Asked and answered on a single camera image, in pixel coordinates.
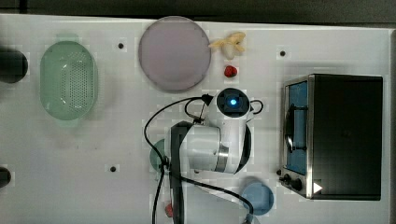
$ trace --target metal handle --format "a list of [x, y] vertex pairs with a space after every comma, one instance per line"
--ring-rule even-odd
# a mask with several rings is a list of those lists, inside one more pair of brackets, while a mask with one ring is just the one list
[[295, 106], [292, 104], [289, 107], [288, 114], [286, 115], [285, 121], [285, 141], [290, 153], [295, 149], [306, 149], [306, 147], [295, 147], [293, 145], [293, 138], [294, 138], [294, 111], [295, 110], [308, 110], [307, 106]]

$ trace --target black cable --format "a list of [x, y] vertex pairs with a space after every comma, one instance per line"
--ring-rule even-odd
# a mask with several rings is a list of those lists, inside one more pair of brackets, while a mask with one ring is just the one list
[[198, 100], [198, 99], [189, 100], [189, 101], [186, 103], [186, 105], [184, 105], [184, 113], [186, 113], [187, 116], [189, 116], [189, 117], [192, 118], [192, 119], [200, 119], [200, 118], [198, 118], [197, 116], [192, 115], [191, 113], [189, 113], [189, 111], [187, 110], [187, 107], [189, 106], [189, 104], [192, 103], [193, 101], [196, 101], [196, 100]]
[[[162, 183], [163, 183], [163, 176], [164, 176], [164, 169], [163, 169], [163, 167], [164, 167], [165, 165], [168, 165], [168, 164], [166, 164], [166, 161], [165, 161], [165, 159], [163, 158], [163, 156], [161, 155], [161, 153], [160, 153], [160, 151], [158, 150], [158, 148], [156, 148], [154, 145], [152, 145], [152, 143], [149, 141], [149, 138], [148, 138], [148, 135], [147, 135], [148, 126], [149, 126], [149, 124], [152, 122], [152, 120], [153, 120], [158, 114], [160, 114], [162, 111], [164, 111], [166, 108], [168, 108], [168, 107], [170, 107], [170, 106], [172, 106], [172, 105], [179, 104], [179, 103], [184, 102], [184, 101], [188, 101], [188, 100], [189, 100], [189, 102], [186, 103], [186, 105], [185, 105], [184, 108], [185, 108], [186, 114], [189, 115], [189, 113], [187, 112], [187, 105], [188, 105], [189, 103], [191, 103], [192, 101], [199, 100], [199, 99], [202, 99], [202, 97], [190, 97], [190, 98], [186, 98], [186, 99], [183, 99], [183, 100], [179, 100], [179, 101], [173, 102], [172, 104], [167, 105], [167, 106], [163, 107], [162, 109], [160, 109], [159, 111], [157, 111], [153, 116], [151, 116], [151, 118], [150, 118], [150, 119], [148, 120], [148, 122], [146, 123], [145, 129], [144, 129], [145, 139], [146, 139], [147, 143], [151, 146], [151, 148], [154, 149], [154, 151], [157, 153], [158, 157], [159, 157], [160, 160], [161, 160], [161, 177], [160, 177], [160, 181], [159, 181], [159, 184], [158, 184], [158, 187], [157, 187], [157, 192], [156, 192], [156, 194], [155, 194], [154, 205], [153, 205], [153, 208], [152, 208], [152, 216], [151, 216], [151, 218], [152, 218], [152, 224], [155, 224], [155, 214], [156, 214], [156, 210], [157, 210], [157, 202], [158, 202], [158, 198], [159, 198], [159, 196], [160, 196], [161, 185], [162, 185]], [[259, 101], [259, 100], [251, 101], [251, 103], [253, 103], [253, 102], [260, 102], [260, 103], [262, 104], [262, 108], [263, 108], [263, 103], [262, 103], [261, 101]], [[201, 119], [202, 113], [203, 113], [203, 111], [204, 111], [204, 106], [203, 106], [203, 108], [202, 108], [200, 117], [198, 118], [198, 117], [195, 116], [196, 118]], [[258, 114], [258, 113], [262, 112], [262, 108], [261, 108], [258, 112], [253, 113], [253, 114]], [[253, 205], [250, 203], [250, 201], [248, 201], [246, 198], [242, 197], [242, 196], [239, 195], [239, 194], [236, 194], [236, 193], [234, 193], [234, 192], [232, 192], [232, 191], [229, 191], [229, 190], [227, 190], [227, 189], [222, 189], [222, 188], [219, 188], [219, 187], [216, 187], [216, 186], [211, 186], [211, 185], [207, 185], [207, 184], [204, 184], [204, 183], [200, 183], [200, 182], [197, 182], [197, 181], [188, 179], [188, 178], [183, 177], [183, 176], [181, 176], [180, 179], [183, 180], [183, 181], [186, 181], [187, 183], [191, 183], [191, 184], [193, 184], [193, 185], [196, 185], [196, 186], [204, 187], [204, 188], [207, 188], [207, 189], [213, 189], [213, 190], [217, 190], [217, 191], [221, 191], [221, 192], [230, 194], [230, 195], [234, 196], [235, 198], [241, 200], [241, 201], [244, 202], [245, 204], [247, 204], [247, 206], [249, 207], [249, 213], [250, 213], [251, 215], [253, 215]]]
[[151, 123], [151, 121], [152, 121], [158, 114], [160, 114], [161, 112], [163, 112], [166, 108], [168, 108], [168, 107], [170, 107], [170, 106], [172, 106], [172, 105], [177, 105], [177, 104], [179, 104], [179, 103], [181, 103], [181, 102], [184, 102], [184, 101], [188, 101], [188, 100], [198, 100], [198, 99], [201, 99], [201, 97], [190, 97], [190, 98], [186, 98], [186, 99], [183, 99], [183, 100], [179, 100], [179, 101], [173, 102], [172, 104], [167, 105], [167, 106], [163, 107], [162, 109], [160, 109], [159, 111], [157, 111], [153, 116], [151, 116], [151, 118], [150, 118], [150, 119], [148, 120], [148, 122], [146, 123], [145, 129], [144, 129], [144, 134], [145, 134], [146, 142], [148, 142], [148, 144], [151, 146], [151, 148], [154, 149], [154, 151], [157, 153], [158, 157], [159, 157], [160, 160], [161, 160], [161, 164], [165, 164], [165, 161], [164, 161], [164, 159], [163, 159], [163, 156], [161, 155], [161, 153], [160, 153], [160, 151], [158, 150], [158, 148], [156, 148], [154, 145], [152, 145], [152, 143], [149, 141], [149, 138], [148, 138], [147, 129], [148, 129], [149, 124]]
[[205, 104], [202, 105], [201, 114], [199, 115], [199, 120], [202, 120], [202, 113], [204, 112]]
[[155, 214], [157, 211], [157, 202], [158, 202], [158, 198], [160, 196], [161, 185], [163, 184], [164, 173], [165, 173], [165, 171], [163, 170], [163, 166], [162, 166], [160, 182], [158, 182], [157, 192], [155, 193], [154, 205], [152, 205], [152, 215], [151, 215], [152, 224], [155, 224]]
[[248, 212], [251, 215], [253, 215], [253, 205], [251, 204], [251, 202], [248, 201], [248, 199], [242, 197], [241, 195], [239, 195], [237, 193], [234, 193], [234, 192], [229, 191], [227, 189], [222, 189], [222, 188], [219, 188], [219, 187], [216, 187], [216, 186], [207, 185], [207, 184], [204, 184], [204, 183], [201, 183], [201, 182], [197, 182], [195, 180], [188, 179], [188, 178], [186, 178], [184, 176], [180, 176], [180, 179], [183, 180], [183, 181], [186, 181], [187, 183], [193, 184], [193, 185], [201, 186], [201, 187], [204, 187], [204, 188], [207, 188], [207, 189], [213, 189], [213, 190], [217, 190], [217, 191], [222, 191], [222, 192], [224, 192], [226, 194], [230, 194], [230, 195], [234, 196], [235, 198], [241, 200], [245, 204], [247, 204]]
[[258, 102], [258, 103], [260, 103], [262, 105], [262, 108], [260, 108], [259, 111], [253, 112], [254, 115], [257, 115], [257, 114], [260, 114], [262, 112], [262, 110], [264, 109], [264, 104], [262, 103], [261, 100], [252, 100], [252, 101], [250, 101], [250, 103], [255, 103], [255, 102]]
[[153, 116], [151, 116], [151, 118], [150, 118], [150, 119], [148, 120], [148, 122], [146, 123], [145, 129], [144, 129], [144, 135], [145, 135], [146, 142], [151, 146], [152, 149], [154, 149], [154, 151], [157, 153], [158, 157], [159, 157], [160, 160], [161, 160], [161, 178], [160, 178], [160, 182], [159, 182], [158, 187], [157, 187], [157, 193], [156, 193], [156, 195], [155, 195], [154, 205], [153, 205], [153, 207], [152, 207], [152, 217], [151, 217], [151, 218], [152, 218], [152, 224], [155, 224], [155, 212], [156, 212], [156, 210], [157, 210], [157, 202], [158, 202], [158, 197], [159, 197], [160, 191], [161, 191], [161, 184], [163, 183], [163, 175], [164, 175], [163, 167], [164, 167], [165, 165], [167, 165], [167, 164], [166, 164], [165, 159], [164, 159], [163, 156], [161, 155], [160, 151], [158, 150], [158, 148], [156, 148], [154, 145], [152, 145], [152, 143], [149, 141], [148, 133], [147, 133], [148, 126], [149, 126], [149, 124], [151, 123], [151, 121], [152, 121], [158, 114], [160, 114], [162, 111], [164, 111], [166, 108], [168, 108], [168, 107], [170, 107], [170, 106], [172, 106], [172, 105], [176, 105], [176, 104], [179, 104], [179, 103], [181, 103], [181, 102], [188, 101], [188, 100], [193, 100], [193, 99], [194, 99], [194, 100], [198, 100], [198, 99], [201, 99], [201, 97], [190, 97], [190, 98], [186, 98], [186, 99], [183, 99], [183, 100], [179, 100], [179, 101], [173, 102], [172, 104], [163, 107], [162, 109], [160, 109], [159, 111], [157, 111]]

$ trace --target toaster oven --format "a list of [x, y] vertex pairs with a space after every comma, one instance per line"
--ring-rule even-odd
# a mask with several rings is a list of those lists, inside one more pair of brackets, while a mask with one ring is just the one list
[[281, 184], [318, 200], [381, 196], [382, 77], [313, 74], [284, 84]]

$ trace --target gray plate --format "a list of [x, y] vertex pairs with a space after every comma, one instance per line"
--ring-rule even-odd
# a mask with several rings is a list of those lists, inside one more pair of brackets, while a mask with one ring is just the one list
[[195, 22], [165, 17], [143, 34], [139, 62], [146, 76], [165, 91], [184, 91], [204, 77], [210, 65], [209, 39]]

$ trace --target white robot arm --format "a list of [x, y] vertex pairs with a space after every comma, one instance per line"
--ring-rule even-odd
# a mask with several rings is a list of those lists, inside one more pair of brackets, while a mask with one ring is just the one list
[[165, 138], [176, 224], [191, 223], [186, 221], [185, 207], [186, 192], [191, 191], [187, 187], [191, 185], [183, 182], [183, 177], [191, 178], [191, 170], [236, 174], [250, 156], [247, 122], [253, 118], [253, 109], [248, 97], [229, 88], [205, 103], [208, 111], [204, 125], [181, 121]]

